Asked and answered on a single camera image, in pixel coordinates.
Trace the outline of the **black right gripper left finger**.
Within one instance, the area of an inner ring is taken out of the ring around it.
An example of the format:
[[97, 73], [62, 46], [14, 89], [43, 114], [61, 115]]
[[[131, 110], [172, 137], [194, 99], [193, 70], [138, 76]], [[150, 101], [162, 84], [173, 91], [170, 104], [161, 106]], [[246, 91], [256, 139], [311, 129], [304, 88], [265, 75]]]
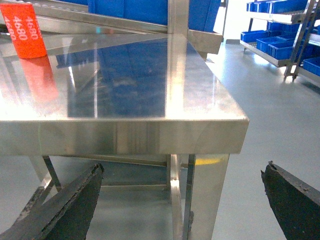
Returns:
[[2, 240], [84, 240], [98, 202], [104, 168], [92, 165], [50, 199], [40, 186]]

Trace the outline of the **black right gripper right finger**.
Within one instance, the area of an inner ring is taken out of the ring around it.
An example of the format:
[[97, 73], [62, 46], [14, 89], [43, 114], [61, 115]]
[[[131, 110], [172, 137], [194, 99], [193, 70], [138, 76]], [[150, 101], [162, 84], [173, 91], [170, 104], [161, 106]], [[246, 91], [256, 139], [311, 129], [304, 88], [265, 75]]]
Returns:
[[269, 205], [287, 240], [320, 238], [320, 191], [269, 161], [261, 172]]

